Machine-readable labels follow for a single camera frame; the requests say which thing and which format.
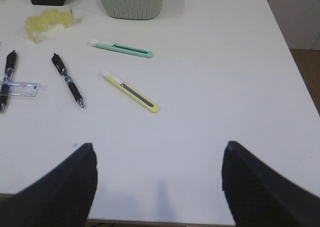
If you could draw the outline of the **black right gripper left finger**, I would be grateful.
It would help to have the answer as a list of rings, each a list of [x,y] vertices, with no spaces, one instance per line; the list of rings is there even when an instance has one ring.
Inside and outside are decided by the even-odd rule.
[[[0,205],[2,227],[83,227],[98,185],[97,156],[85,143]]]

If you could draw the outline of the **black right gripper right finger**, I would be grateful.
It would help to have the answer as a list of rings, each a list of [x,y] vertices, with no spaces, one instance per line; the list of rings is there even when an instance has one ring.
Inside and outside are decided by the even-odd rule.
[[[223,154],[222,190],[237,227],[318,227],[320,198],[236,141]]]

